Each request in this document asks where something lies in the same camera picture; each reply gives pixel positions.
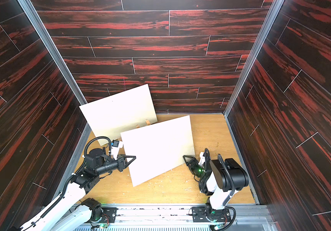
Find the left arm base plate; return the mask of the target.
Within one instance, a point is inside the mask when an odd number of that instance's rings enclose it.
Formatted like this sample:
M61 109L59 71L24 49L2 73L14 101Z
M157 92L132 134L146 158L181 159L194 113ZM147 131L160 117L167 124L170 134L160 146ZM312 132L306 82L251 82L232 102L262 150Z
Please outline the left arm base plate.
M114 223L116 219L117 208L94 208L91 213L91 223Z

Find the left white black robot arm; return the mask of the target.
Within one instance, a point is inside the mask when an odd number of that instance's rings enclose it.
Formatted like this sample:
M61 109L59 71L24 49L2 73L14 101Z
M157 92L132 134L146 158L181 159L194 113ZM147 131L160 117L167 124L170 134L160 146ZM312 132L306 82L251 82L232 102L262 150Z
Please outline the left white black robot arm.
M118 148L84 150L84 161L76 173L65 182L62 192L41 212L12 231L72 231L83 223L110 223L115 213L105 213L100 202L89 198L78 205L65 217L65 213L83 198L103 178L113 171L122 172L135 159L135 156L118 154Z

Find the white wooden board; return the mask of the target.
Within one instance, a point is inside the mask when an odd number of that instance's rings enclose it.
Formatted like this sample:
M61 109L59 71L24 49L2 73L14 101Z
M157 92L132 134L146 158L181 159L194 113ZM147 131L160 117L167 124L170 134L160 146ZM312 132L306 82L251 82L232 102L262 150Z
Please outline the white wooden board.
M133 186L184 164L183 156L195 156L190 116L121 133L125 154L136 156L130 164Z
M96 137L111 140L121 133L157 122L147 84L79 107Z

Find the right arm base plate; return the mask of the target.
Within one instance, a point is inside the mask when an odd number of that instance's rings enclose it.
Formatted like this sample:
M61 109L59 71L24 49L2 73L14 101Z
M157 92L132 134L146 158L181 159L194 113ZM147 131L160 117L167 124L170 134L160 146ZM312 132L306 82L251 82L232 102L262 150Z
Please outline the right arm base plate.
M228 209L214 210L206 206L192 207L189 211L193 222L230 222L231 215Z

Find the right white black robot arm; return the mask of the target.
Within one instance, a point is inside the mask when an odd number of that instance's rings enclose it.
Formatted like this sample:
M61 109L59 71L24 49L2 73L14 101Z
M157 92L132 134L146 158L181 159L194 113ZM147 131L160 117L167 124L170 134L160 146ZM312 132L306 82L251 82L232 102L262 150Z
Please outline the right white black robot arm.
M249 184L248 174L232 158L224 160L217 155L217 159L212 160L205 151L201 153L200 161L187 155L183 159L194 177L199 178L200 192L209 196L208 214L225 209L232 197Z

